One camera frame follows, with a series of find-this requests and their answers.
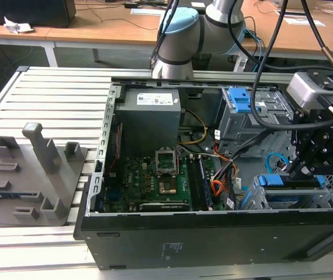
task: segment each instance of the white paper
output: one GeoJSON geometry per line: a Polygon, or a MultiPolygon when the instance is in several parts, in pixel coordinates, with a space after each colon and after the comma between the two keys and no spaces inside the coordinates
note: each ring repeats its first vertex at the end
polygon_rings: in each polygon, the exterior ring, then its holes
{"type": "Polygon", "coordinates": [[[214,138],[215,138],[216,140],[220,140],[220,135],[221,135],[221,131],[215,129],[215,130],[214,130],[214,138]]]}
{"type": "Polygon", "coordinates": [[[131,9],[131,13],[134,15],[163,16],[165,11],[153,9],[131,9]]]}
{"type": "Polygon", "coordinates": [[[173,105],[172,93],[138,93],[137,105],[173,105]]]}
{"type": "MultiPolygon", "coordinates": [[[[291,19],[291,18],[284,18],[285,22],[287,22],[290,25],[309,25],[309,22],[307,19],[300,20],[300,19],[291,19]]],[[[319,20],[313,20],[314,24],[316,26],[325,26],[322,22],[319,20]]]]}
{"type": "Polygon", "coordinates": [[[205,8],[205,4],[201,2],[191,2],[191,5],[195,8],[205,8]]]}
{"type": "Polygon", "coordinates": [[[34,29],[32,29],[30,27],[30,24],[28,24],[28,23],[11,22],[6,17],[4,17],[4,22],[5,23],[3,26],[6,28],[6,30],[8,30],[12,33],[15,33],[15,34],[34,31],[34,29]]]}
{"type": "Polygon", "coordinates": [[[230,198],[227,198],[226,200],[227,206],[229,206],[231,209],[234,209],[234,201],[231,200],[230,198]]]}

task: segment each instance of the yellow wire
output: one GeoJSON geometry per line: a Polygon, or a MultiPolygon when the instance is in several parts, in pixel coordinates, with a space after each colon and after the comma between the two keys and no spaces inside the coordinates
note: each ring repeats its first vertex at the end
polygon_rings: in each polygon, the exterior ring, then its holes
{"type": "Polygon", "coordinates": [[[185,109],[185,111],[191,113],[191,115],[193,115],[194,117],[196,117],[200,123],[202,124],[203,128],[204,128],[204,134],[203,136],[198,139],[198,140],[194,140],[194,141],[181,141],[181,142],[178,142],[178,144],[182,144],[182,145],[191,145],[191,144],[197,144],[199,142],[201,142],[202,140],[206,139],[207,137],[207,130],[208,128],[206,127],[205,123],[203,122],[203,120],[201,118],[199,118],[199,116],[197,114],[195,114],[193,111],[189,110],[189,109],[185,109]]]}

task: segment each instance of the blue plastic clip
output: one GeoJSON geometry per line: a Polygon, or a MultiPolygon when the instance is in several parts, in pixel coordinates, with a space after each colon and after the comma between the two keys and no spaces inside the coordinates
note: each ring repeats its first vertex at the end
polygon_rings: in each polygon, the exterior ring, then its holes
{"type": "Polygon", "coordinates": [[[250,97],[246,89],[243,87],[230,87],[228,89],[229,100],[235,106],[235,111],[237,113],[250,113],[250,97]]]}

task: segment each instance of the computer case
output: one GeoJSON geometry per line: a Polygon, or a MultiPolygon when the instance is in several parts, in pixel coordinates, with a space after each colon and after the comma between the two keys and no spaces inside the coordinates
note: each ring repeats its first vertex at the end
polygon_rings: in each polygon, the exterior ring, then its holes
{"type": "Polygon", "coordinates": [[[32,26],[66,28],[75,11],[74,0],[0,0],[0,25],[6,17],[32,26]]]}
{"type": "MultiPolygon", "coordinates": [[[[108,172],[115,170],[104,171],[104,166],[113,163],[113,156],[110,156],[108,149],[113,146],[116,134],[112,136],[112,140],[110,135],[113,132],[120,136],[122,134],[119,122],[123,120],[118,118],[116,104],[124,104],[126,98],[129,98],[126,95],[139,96],[146,90],[159,92],[178,89],[179,100],[176,102],[181,103],[181,108],[204,116],[203,121],[211,127],[213,123],[204,112],[214,116],[214,112],[220,111],[221,105],[213,106],[217,103],[204,98],[218,98],[224,103],[221,88],[250,86],[253,76],[241,73],[228,81],[208,82],[125,78],[113,81],[106,103],[94,172],[89,179],[88,190],[84,191],[77,224],[79,229],[76,229],[79,233],[76,238],[85,240],[100,270],[315,261],[333,250],[333,207],[146,212],[131,203],[130,207],[116,206],[119,192],[107,190],[111,190],[113,179],[118,180],[122,175],[114,174],[112,180],[109,180],[111,177],[107,175],[108,172]],[[106,201],[113,201],[115,206],[106,208],[106,201]]],[[[287,82],[274,76],[269,81],[272,82],[262,86],[270,91],[282,91],[287,82]]],[[[183,128],[186,122],[181,116],[180,128],[183,128]]],[[[125,160],[125,163],[120,162],[118,166],[129,165],[126,163],[129,162],[128,155],[121,152],[120,138],[117,143],[119,160],[125,160]]],[[[147,166],[150,165],[148,157],[145,157],[144,161],[148,161],[147,166]]],[[[189,162],[193,161],[194,156],[190,155],[189,162]]],[[[189,162],[180,161],[184,174],[189,173],[189,162]]],[[[145,163],[142,163],[141,167],[140,163],[130,164],[132,170],[136,170],[135,178],[140,178],[143,174],[143,164],[145,163]]],[[[263,159],[244,157],[242,162],[238,160],[238,168],[243,174],[242,186],[250,186],[254,176],[263,172],[263,159]]],[[[123,175],[123,178],[125,186],[128,186],[127,183],[129,186],[132,184],[132,190],[137,186],[134,184],[135,180],[140,180],[127,175],[123,175]]],[[[202,177],[195,176],[195,179],[202,180],[202,177]]],[[[181,180],[179,182],[178,191],[184,186],[181,180]]]]}

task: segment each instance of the paper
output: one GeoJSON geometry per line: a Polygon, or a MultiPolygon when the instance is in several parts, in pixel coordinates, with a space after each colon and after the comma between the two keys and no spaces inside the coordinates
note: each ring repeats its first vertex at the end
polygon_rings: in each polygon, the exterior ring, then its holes
{"type": "Polygon", "coordinates": [[[195,8],[205,8],[205,4],[201,2],[191,2],[191,5],[195,8]]]}
{"type": "Polygon", "coordinates": [[[230,209],[234,210],[234,201],[231,200],[230,198],[227,198],[226,205],[229,206],[230,209]]]}
{"type": "MultiPolygon", "coordinates": [[[[307,19],[300,20],[300,19],[287,18],[287,19],[284,19],[284,20],[290,25],[309,25],[309,22],[308,22],[307,19]]],[[[313,22],[316,26],[325,26],[325,24],[323,24],[319,20],[314,19],[313,22]]]]}
{"type": "Polygon", "coordinates": [[[34,31],[34,29],[32,29],[30,27],[30,24],[28,24],[28,23],[11,22],[6,17],[4,17],[4,22],[5,22],[5,24],[3,26],[6,28],[6,30],[8,30],[12,33],[15,33],[15,34],[34,31]]]}
{"type": "Polygon", "coordinates": [[[216,140],[220,140],[220,136],[221,136],[221,131],[215,129],[215,130],[214,130],[214,138],[215,138],[216,140]]]}
{"type": "Polygon", "coordinates": [[[156,9],[131,9],[131,13],[134,15],[163,16],[165,11],[156,9]]]}

